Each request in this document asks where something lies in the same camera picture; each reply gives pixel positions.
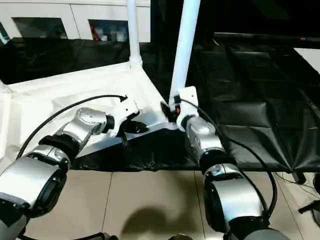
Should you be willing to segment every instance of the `floor tile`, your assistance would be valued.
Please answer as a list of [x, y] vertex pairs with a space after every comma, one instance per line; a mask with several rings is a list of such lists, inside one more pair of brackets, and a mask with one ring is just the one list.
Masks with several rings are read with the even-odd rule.
[[[246, 174], [261, 191], [267, 205], [269, 206], [272, 199], [272, 186], [268, 174], [266, 172], [247, 172]], [[282, 232], [291, 240], [302, 240], [297, 223], [278, 183], [277, 186], [277, 203], [270, 219], [270, 227]]]
[[[287, 180], [294, 181], [291, 174], [278, 174]], [[313, 173], [305, 173], [304, 175], [307, 178], [306, 184], [313, 187]], [[286, 183], [283, 179], [281, 179], [278, 176], [276, 176], [276, 179], [298, 224], [303, 239], [318, 239], [320, 236], [320, 227], [313, 221], [311, 212], [309, 211], [305, 212], [304, 214], [300, 214], [298, 212], [298, 209], [308, 205], [313, 200], [318, 200], [320, 196], [309, 187], [299, 186], [293, 183]]]
[[103, 231], [124, 240], [167, 240], [177, 234], [203, 240], [194, 172], [113, 173]]
[[[269, 205], [272, 198], [272, 188], [268, 175], [264, 172], [247, 172], [247, 175], [252, 179], [256, 186], [260, 189], [267, 204]], [[200, 171], [195, 172], [196, 182], [198, 186], [201, 213], [204, 225], [204, 234], [206, 240], [221, 240], [222, 234], [211, 229], [207, 224], [205, 216], [205, 206], [203, 202], [203, 176]], [[301, 240], [301, 234], [297, 224], [293, 218], [290, 208], [284, 198], [284, 195], [278, 190], [278, 201], [275, 210], [271, 216], [271, 228], [277, 229], [287, 235], [291, 240]]]
[[199, 196], [205, 240], [222, 240], [223, 234], [220, 232], [214, 231], [209, 226], [206, 220], [205, 202], [204, 202], [204, 176], [202, 175], [201, 171], [195, 171], [194, 175], [195, 175], [196, 186], [197, 186], [197, 191]]
[[55, 208], [31, 219], [26, 235], [41, 240], [70, 240], [101, 232], [111, 175], [70, 170]]

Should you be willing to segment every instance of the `silver robot arm segment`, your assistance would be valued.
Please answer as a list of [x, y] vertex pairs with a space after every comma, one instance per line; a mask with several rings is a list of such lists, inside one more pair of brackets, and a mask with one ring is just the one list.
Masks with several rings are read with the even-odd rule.
[[225, 149], [215, 127], [201, 118], [196, 89], [186, 87], [178, 92], [176, 109], [178, 128], [186, 132], [189, 154], [204, 175], [204, 205], [208, 224], [216, 232], [229, 233], [236, 240], [288, 240], [269, 228], [263, 205], [254, 186], [237, 167]]
[[49, 213], [67, 180], [67, 172], [93, 135], [117, 135], [121, 123], [139, 114], [133, 100], [119, 103], [110, 115], [83, 107], [54, 135], [14, 161], [0, 175], [0, 240], [15, 240], [29, 219]]

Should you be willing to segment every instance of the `white pole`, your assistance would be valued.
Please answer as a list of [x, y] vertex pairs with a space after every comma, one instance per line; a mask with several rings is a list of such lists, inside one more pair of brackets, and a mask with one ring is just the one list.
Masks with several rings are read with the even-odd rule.
[[194, 42], [198, 12], [201, 0], [184, 0], [180, 23], [178, 45], [175, 53], [169, 105], [174, 95], [186, 85], [192, 45]]
[[139, 47], [137, 4], [136, 0], [127, 0], [128, 27], [130, 41], [130, 65], [142, 65]]

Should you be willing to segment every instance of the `glass cabinet door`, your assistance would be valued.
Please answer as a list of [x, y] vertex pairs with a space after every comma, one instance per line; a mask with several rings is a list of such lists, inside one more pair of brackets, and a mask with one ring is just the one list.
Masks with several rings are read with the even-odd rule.
[[0, 22], [0, 46], [5, 45], [10, 40], [4, 26]]
[[69, 4], [0, 3], [0, 22], [10, 39], [79, 38]]
[[[81, 39], [127, 42], [129, 41], [127, 6], [71, 5]], [[137, 7], [140, 42], [150, 42], [150, 7]]]

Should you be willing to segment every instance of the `black padded mat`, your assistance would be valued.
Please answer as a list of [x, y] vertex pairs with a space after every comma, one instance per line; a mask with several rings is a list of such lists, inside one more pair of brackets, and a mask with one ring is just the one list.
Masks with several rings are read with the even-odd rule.
[[[140, 45], [143, 68], [167, 100], [176, 50]], [[0, 47], [0, 79], [13, 84], [129, 60], [126, 43], [16, 38]], [[220, 42], [195, 45], [187, 85], [197, 88], [199, 105], [222, 131], [260, 155], [273, 171], [320, 169], [320, 76], [293, 48]], [[160, 130], [80, 157], [74, 169], [99, 171], [195, 170], [185, 137]], [[259, 171], [245, 149], [231, 144], [239, 166]]]

